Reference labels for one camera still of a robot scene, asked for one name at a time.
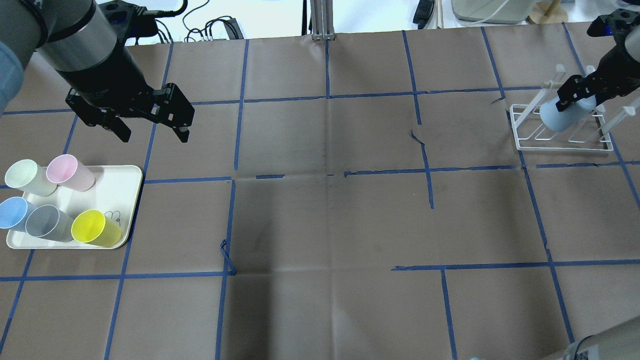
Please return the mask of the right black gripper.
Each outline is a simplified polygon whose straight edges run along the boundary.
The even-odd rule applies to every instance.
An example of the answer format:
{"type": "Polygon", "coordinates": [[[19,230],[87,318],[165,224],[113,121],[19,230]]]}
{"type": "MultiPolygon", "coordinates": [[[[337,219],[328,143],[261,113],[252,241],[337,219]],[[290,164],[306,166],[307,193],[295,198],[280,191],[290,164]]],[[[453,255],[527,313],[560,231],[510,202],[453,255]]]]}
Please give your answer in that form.
{"type": "Polygon", "coordinates": [[[572,75],[558,89],[557,111],[564,112],[580,100],[594,100],[597,107],[639,88],[639,23],[639,12],[628,9],[602,14],[590,23],[590,37],[611,36],[615,46],[599,60],[595,71],[572,75]]]}

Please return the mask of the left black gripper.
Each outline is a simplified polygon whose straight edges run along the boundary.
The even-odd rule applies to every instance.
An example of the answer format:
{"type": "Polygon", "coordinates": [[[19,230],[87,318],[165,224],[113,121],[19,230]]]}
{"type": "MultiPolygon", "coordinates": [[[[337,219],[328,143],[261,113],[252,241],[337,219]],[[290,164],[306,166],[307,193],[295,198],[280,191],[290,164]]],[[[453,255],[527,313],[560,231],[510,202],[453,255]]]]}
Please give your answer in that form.
{"type": "Polygon", "coordinates": [[[187,143],[195,109],[179,86],[150,86],[128,50],[115,50],[90,68],[66,71],[70,84],[65,102],[87,126],[99,126],[128,143],[131,129],[124,118],[141,118],[173,130],[187,143]]]}

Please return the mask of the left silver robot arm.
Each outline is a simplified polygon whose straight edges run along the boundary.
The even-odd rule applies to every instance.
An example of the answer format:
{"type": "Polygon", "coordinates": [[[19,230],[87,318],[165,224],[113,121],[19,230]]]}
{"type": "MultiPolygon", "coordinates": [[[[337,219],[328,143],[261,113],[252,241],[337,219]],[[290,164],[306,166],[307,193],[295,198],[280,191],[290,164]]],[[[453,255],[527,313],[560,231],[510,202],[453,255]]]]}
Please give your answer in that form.
{"type": "Polygon", "coordinates": [[[86,126],[99,126],[128,142],[125,118],[141,118],[173,130],[185,143],[195,110],[178,85],[149,85],[126,48],[130,38],[157,35],[158,18],[176,10],[149,10],[112,0],[3,0],[1,2],[1,109],[25,81],[25,69],[40,54],[70,86],[65,102],[86,126]]]}

